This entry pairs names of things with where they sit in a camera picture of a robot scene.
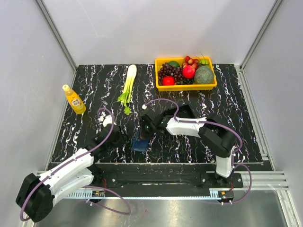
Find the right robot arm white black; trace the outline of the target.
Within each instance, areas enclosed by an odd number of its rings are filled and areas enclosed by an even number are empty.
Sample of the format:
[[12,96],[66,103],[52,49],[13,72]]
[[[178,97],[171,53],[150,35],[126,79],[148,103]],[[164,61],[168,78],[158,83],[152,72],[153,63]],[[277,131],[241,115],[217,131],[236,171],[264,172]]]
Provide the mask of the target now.
[[162,113],[144,110],[140,115],[141,137],[146,139],[153,134],[183,135],[197,137],[215,154],[215,181],[221,187],[232,182],[233,151],[236,142],[240,140],[238,134],[224,124],[222,118],[196,118],[192,111],[169,109]]

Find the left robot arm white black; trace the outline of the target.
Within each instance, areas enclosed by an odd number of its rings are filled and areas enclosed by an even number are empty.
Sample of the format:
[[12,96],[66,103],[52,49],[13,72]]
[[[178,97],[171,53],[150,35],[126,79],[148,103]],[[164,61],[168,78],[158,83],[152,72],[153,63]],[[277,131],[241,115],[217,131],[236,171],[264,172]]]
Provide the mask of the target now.
[[41,221],[59,201],[85,186],[113,187],[117,175],[104,174],[96,163],[106,151],[121,147],[127,141],[122,127],[108,124],[86,146],[56,167],[40,175],[27,175],[16,198],[21,208],[20,220]]

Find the blue leather card holder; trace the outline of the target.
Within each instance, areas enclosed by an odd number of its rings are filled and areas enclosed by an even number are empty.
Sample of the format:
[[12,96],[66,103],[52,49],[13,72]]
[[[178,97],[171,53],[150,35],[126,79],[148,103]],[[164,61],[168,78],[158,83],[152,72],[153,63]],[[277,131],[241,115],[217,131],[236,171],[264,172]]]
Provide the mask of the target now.
[[132,150],[135,152],[145,153],[149,144],[148,139],[141,139],[140,133],[137,131],[135,136],[132,138]]

